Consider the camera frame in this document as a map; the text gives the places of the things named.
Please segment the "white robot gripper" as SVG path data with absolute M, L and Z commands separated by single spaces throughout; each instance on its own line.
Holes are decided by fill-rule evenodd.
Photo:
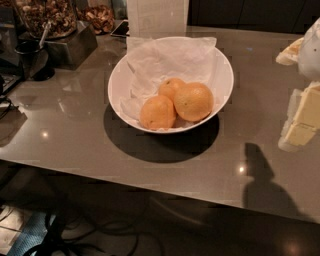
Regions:
M 298 63 L 299 72 L 312 81 L 320 80 L 320 18 L 276 57 L 276 62 L 290 66 Z M 320 83 L 311 82 L 303 91 L 294 89 L 289 100 L 287 120 L 278 147 L 296 152 L 320 131 Z

